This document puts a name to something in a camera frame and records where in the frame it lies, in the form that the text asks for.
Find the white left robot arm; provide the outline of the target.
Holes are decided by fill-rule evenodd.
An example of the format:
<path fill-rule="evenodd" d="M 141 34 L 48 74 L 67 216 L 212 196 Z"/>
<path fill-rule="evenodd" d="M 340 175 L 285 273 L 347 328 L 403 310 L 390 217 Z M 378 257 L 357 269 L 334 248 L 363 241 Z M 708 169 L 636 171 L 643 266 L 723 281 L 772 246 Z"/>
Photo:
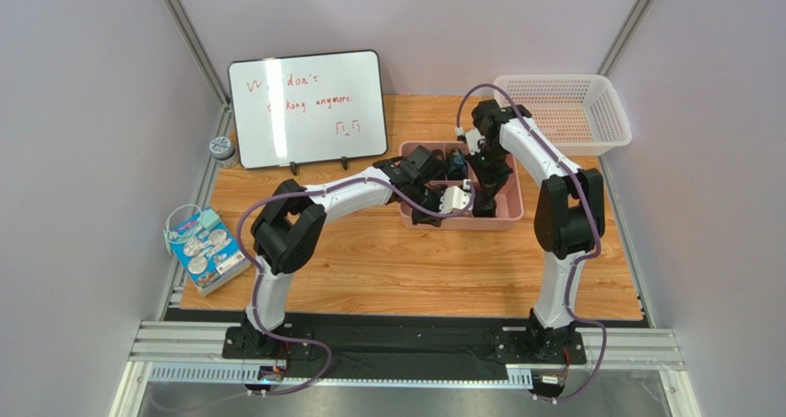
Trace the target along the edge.
<path fill-rule="evenodd" d="M 432 186 L 445 162 L 419 147 L 410 155 L 377 161 L 353 176 L 324 185 L 301 186 L 290 179 L 273 196 L 251 207 L 258 213 L 249 260 L 256 266 L 238 347 L 265 358 L 290 339 L 275 334 L 285 318 L 294 273 L 312 258 L 325 226 L 357 211 L 391 203 L 411 207 L 418 223 L 439 226 L 470 209 L 470 183 Z"/>

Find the pink divided organizer box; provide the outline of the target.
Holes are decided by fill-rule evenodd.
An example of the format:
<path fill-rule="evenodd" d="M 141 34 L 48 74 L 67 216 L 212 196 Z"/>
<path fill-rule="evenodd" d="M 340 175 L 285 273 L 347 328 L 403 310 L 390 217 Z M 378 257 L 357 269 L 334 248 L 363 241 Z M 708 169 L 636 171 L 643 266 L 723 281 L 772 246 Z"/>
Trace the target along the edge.
<path fill-rule="evenodd" d="M 469 157 L 468 147 L 461 141 L 405 141 L 399 146 L 399 155 L 408 156 L 418 146 L 423 146 L 430 151 L 440 150 L 447 159 L 453 149 L 460 150 L 466 158 Z M 512 157 L 507 158 L 507 164 L 513 172 L 508 176 L 506 184 L 496 193 L 495 216 L 492 218 L 475 218 L 471 212 L 461 217 L 441 220 L 439 229 L 443 231 L 507 231 L 524 217 L 525 209 L 522 191 L 518 184 L 518 171 Z"/>

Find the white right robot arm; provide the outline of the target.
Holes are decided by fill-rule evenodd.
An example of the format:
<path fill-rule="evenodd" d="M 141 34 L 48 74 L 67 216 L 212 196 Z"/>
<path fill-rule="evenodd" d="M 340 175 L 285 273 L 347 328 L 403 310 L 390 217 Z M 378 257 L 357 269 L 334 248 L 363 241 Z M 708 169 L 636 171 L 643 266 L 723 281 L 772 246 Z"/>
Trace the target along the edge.
<path fill-rule="evenodd" d="M 544 252 L 539 298 L 530 311 L 525 348 L 539 362 L 556 361 L 578 343 L 573 310 L 585 262 L 598 255 L 605 231 L 603 179 L 557 152 L 521 105 L 481 101 L 465 135 L 468 162 L 478 181 L 472 213 L 492 217 L 514 157 L 539 184 L 534 232 Z"/>

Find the dark floral necktie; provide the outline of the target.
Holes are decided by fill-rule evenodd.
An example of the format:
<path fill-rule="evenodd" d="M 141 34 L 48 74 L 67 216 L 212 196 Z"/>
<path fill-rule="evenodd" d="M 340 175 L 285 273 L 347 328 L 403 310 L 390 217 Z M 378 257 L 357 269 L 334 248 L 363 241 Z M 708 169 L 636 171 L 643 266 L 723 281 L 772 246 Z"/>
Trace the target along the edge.
<path fill-rule="evenodd" d="M 495 218 L 496 201 L 493 197 L 476 196 L 472 207 L 473 218 Z"/>

